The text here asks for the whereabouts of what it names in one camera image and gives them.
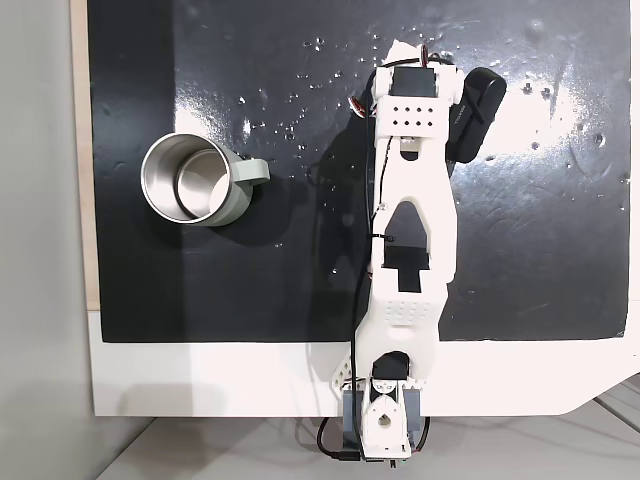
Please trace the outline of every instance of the mug handle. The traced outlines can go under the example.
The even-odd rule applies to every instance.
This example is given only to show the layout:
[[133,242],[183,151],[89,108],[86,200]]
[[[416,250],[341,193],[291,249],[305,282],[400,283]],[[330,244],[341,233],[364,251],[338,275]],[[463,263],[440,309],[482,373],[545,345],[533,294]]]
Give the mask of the mug handle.
[[252,186],[264,183],[271,178],[269,165],[260,158],[231,163],[231,175],[235,183],[249,182]]

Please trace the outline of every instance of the black cable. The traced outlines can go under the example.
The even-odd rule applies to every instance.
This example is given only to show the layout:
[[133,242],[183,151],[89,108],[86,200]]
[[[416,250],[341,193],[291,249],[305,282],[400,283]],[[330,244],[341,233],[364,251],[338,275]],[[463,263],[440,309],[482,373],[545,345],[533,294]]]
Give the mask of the black cable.
[[389,149],[391,148],[391,140],[393,140],[393,136],[389,137],[389,141],[387,142],[387,151],[384,152],[384,163],[382,164],[382,172],[380,172],[380,201],[382,202],[382,182],[384,181],[384,172],[387,170],[387,161],[389,160]]
[[431,417],[426,417],[424,419],[424,427],[422,427],[422,435],[420,435],[420,440],[418,441],[418,445],[416,445],[416,452],[420,452],[424,448],[424,444],[427,443],[427,436],[429,435],[430,426]]
[[331,457],[334,460],[337,460],[339,452],[332,452],[331,450],[328,450],[327,448],[325,448],[325,446],[322,444],[322,435],[324,434],[324,429],[327,427],[327,422],[328,421],[329,421],[329,417],[325,417],[322,420],[322,423],[320,424],[320,427],[318,427],[318,434],[316,436],[316,443],[318,444],[318,449],[322,453],[324,453],[327,457]]
[[385,63],[383,65],[380,65],[380,67],[397,67],[398,65],[408,65],[410,63],[418,63],[419,61],[419,58],[405,58],[404,60],[394,60],[393,62]]

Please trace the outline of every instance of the stainless steel mug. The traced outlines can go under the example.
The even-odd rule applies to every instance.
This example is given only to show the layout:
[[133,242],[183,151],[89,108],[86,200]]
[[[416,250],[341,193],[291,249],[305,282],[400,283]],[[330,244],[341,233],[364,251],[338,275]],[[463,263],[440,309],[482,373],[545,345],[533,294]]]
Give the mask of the stainless steel mug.
[[144,196],[158,215],[184,225],[227,225],[242,215],[253,186],[269,180],[267,162],[189,133],[154,143],[140,172]]

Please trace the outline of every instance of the black table surface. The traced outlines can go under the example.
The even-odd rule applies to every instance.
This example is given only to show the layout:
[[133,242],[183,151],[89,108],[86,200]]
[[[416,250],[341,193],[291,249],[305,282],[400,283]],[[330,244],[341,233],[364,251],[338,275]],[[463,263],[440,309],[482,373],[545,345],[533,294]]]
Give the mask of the black table surface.
[[[624,0],[89,0],[104,341],[349,338],[366,142],[346,99],[394,38],[509,83],[451,178],[441,339],[624,335],[629,23]],[[145,202],[144,154],[176,128],[269,161],[237,222],[180,227]],[[413,207],[390,229],[424,246]]]

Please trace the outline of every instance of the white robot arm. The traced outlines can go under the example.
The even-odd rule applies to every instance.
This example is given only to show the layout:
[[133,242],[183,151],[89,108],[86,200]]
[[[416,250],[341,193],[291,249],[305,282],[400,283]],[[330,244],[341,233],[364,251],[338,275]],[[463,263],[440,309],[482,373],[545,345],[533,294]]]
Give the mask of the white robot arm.
[[[453,65],[428,61],[422,47],[395,42],[387,64],[403,58],[422,62],[378,67],[372,88],[377,114],[371,294],[356,332],[357,388],[362,391],[357,402],[362,414],[352,422],[365,459],[411,456],[405,392],[417,393],[419,400],[420,386],[436,358],[447,283],[456,270],[457,217],[445,145],[450,108],[462,98],[464,75]],[[413,152],[411,160],[403,152]],[[420,271],[419,292],[401,291],[398,270],[385,268],[385,230],[404,201],[416,207],[428,239],[429,269]],[[391,352],[406,355],[408,372],[376,378],[374,362]],[[332,378],[339,398],[352,398],[351,365],[348,353]],[[351,403],[345,402],[345,419],[346,413],[353,418],[347,405]]]

